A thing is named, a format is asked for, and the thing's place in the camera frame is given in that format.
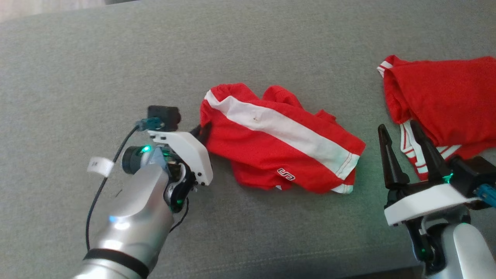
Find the logo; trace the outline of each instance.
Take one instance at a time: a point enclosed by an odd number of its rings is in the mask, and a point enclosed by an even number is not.
[[[282,177],[286,178],[289,181],[293,181],[296,177],[292,175],[291,173],[287,172],[285,169],[280,168],[277,170],[277,173],[279,173]]]

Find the black cable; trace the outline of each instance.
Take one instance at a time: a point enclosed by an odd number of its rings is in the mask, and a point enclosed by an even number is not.
[[[177,228],[185,219],[186,215],[187,215],[187,212],[189,210],[189,199],[186,197],[186,211],[184,213],[184,215],[181,217],[181,220],[179,220],[179,222],[177,222],[172,228],[171,230],[169,231],[169,233],[171,233],[171,231],[173,231],[175,228]]]
[[[119,155],[121,154],[122,150],[124,149],[124,146],[125,146],[127,140],[132,136],[132,134],[134,134],[134,132],[136,132],[136,130],[138,130],[138,128],[139,128],[138,126],[134,126],[134,128],[131,130],[131,132],[129,132],[129,134],[127,134],[127,136],[125,137],[125,139],[121,143],[121,146],[119,146],[119,149],[117,149],[117,153],[114,156],[114,159],[112,160],[112,162],[114,162],[114,163],[117,162],[117,159],[119,158]],[[96,201],[98,200],[98,197],[100,196],[100,194],[102,192],[103,186],[105,186],[105,182],[107,182],[107,177],[105,177],[102,180],[102,184],[100,184],[100,187],[98,188],[98,191],[96,192],[95,198],[93,199],[93,202],[91,203],[90,210],[88,211],[88,217],[86,218],[86,249],[88,249],[88,251],[90,250],[90,236],[89,236],[90,233],[89,232],[90,232],[91,214],[93,213],[93,209],[95,208]]]

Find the wooden floor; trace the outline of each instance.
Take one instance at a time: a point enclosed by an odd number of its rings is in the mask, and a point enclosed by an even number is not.
[[[0,22],[32,14],[99,7],[104,0],[0,0]]]

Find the gray couch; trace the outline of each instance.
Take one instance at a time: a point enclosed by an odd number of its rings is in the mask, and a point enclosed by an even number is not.
[[[212,185],[190,196],[150,278],[342,278],[417,265],[406,228],[383,216],[376,129],[385,123],[396,145],[399,129],[375,67],[391,54],[494,56],[495,11],[492,0],[144,0],[1,24],[0,276],[70,277],[101,181],[86,173],[89,158],[112,158],[151,104],[178,106],[181,130],[193,128],[207,90],[232,82],[258,95],[280,84],[364,140],[354,192],[240,187],[212,156]],[[485,157],[496,163],[495,150]],[[111,175],[92,236],[126,179]],[[493,252],[495,217],[473,213]]]

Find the seam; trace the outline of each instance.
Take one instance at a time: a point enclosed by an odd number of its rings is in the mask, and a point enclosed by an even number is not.
[[[339,168],[338,170],[338,173],[336,174],[336,176],[339,178],[339,176],[341,175],[341,173],[344,171],[344,169],[348,166],[348,164],[350,163],[351,161],[351,158],[352,158],[352,155],[351,155],[351,152],[348,153],[348,157],[346,157],[346,160],[344,161],[343,165],[341,165],[341,167]]]
[[[385,246],[395,246],[395,245],[397,245],[397,244],[396,243],[383,243],[383,244],[379,244],[379,245],[368,246],[367,248],[368,249],[384,248]],[[233,263],[233,264],[218,265],[218,266],[204,268],[204,269],[195,269],[195,270],[189,270],[189,271],[173,272],[173,273],[169,273],[165,276],[162,276],[160,278],[165,279],[165,278],[171,278],[171,277],[174,277],[177,275],[185,275],[185,274],[188,274],[190,276],[197,276],[197,275],[201,275],[201,274],[218,273],[218,272],[223,272],[223,271],[231,271],[231,270],[237,270],[237,269],[243,269],[243,268],[249,268],[249,267],[255,267],[255,266],[265,266],[265,265],[273,264],[274,261],[283,263],[283,262],[296,261],[296,260],[301,260],[301,259],[319,258],[319,257],[327,256],[329,254],[335,254],[336,252],[346,252],[346,251],[351,251],[351,250],[362,250],[362,249],[363,249],[363,247],[352,247],[352,248],[324,250],[324,251],[315,251],[315,252],[308,252],[308,253],[299,253],[299,254],[293,254],[293,255],[271,257],[271,258],[244,261],[244,262]]]

